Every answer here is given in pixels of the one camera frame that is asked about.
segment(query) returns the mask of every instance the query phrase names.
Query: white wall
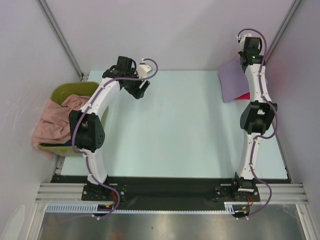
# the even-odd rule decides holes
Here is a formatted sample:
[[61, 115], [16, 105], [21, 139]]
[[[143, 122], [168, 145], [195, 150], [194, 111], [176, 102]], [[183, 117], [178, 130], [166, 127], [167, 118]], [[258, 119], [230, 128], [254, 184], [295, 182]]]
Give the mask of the white wall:
[[37, 2], [0, 1], [0, 236], [20, 205], [26, 230], [54, 163], [35, 152], [31, 137], [53, 89], [73, 81], [77, 76]]
[[216, 70], [236, 59], [236, 34], [272, 42], [293, 0], [47, 0], [84, 72], [119, 55], [154, 58], [161, 70]]
[[320, 1], [302, 1], [267, 64], [289, 172], [320, 223]]

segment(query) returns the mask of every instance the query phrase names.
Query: light blue table surface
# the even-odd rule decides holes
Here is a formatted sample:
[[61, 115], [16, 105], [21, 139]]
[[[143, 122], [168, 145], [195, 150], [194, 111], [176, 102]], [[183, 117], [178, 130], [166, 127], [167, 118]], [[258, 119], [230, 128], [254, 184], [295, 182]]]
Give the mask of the light blue table surface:
[[[88, 80], [99, 83], [102, 73]], [[122, 89], [109, 105], [101, 148], [109, 176], [233, 178], [249, 100], [223, 103], [216, 71], [159, 71], [150, 82], [143, 98]], [[66, 157], [61, 174], [87, 175], [84, 158]], [[275, 137], [262, 140], [256, 174], [287, 178]]]

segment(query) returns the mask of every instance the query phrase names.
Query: purple cloth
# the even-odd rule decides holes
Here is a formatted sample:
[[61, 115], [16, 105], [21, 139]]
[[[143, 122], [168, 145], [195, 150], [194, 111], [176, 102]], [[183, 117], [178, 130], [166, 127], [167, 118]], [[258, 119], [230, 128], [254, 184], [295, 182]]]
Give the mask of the purple cloth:
[[248, 79], [242, 70], [240, 60], [234, 60], [218, 70], [221, 82], [222, 98], [225, 103], [249, 92]]

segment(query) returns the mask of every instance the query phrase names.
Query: red cloth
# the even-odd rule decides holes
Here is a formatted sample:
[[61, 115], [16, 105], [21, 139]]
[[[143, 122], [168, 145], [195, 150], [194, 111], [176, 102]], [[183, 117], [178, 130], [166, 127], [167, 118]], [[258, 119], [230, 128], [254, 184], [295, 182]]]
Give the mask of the red cloth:
[[239, 96], [236, 98], [236, 100], [239, 100], [239, 99], [250, 99], [250, 92], [247, 92], [247, 93], [243, 94], [242, 96]]

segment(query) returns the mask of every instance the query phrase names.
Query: metal pole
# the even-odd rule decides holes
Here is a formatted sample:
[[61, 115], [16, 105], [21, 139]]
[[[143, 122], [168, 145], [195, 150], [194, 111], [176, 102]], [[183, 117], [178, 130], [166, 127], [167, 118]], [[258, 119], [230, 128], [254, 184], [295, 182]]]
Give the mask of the metal pole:
[[278, 32], [276, 33], [269, 49], [268, 49], [268, 52], [266, 54], [266, 57], [265, 57], [265, 62], [267, 63], [269, 58], [271, 57], [272, 53], [274, 52], [275, 48], [277, 47], [281, 37], [283, 36], [284, 32], [286, 31], [289, 23], [291, 22], [293, 16], [295, 15], [298, 7], [300, 6], [300, 3], [302, 2], [302, 0], [294, 0], [288, 13], [286, 14]]
[[66, 56], [69, 58], [74, 70], [76, 71], [76, 73], [78, 74], [79, 78], [82, 79], [83, 77], [83, 73], [76, 61], [75, 56], [73, 55], [62, 31], [60, 30], [57, 21], [55, 20], [46, 0], [36, 0], [45, 16], [45, 18], [47, 19], [49, 25], [51, 26], [55, 36], [57, 37], [58, 41], [60, 42]]

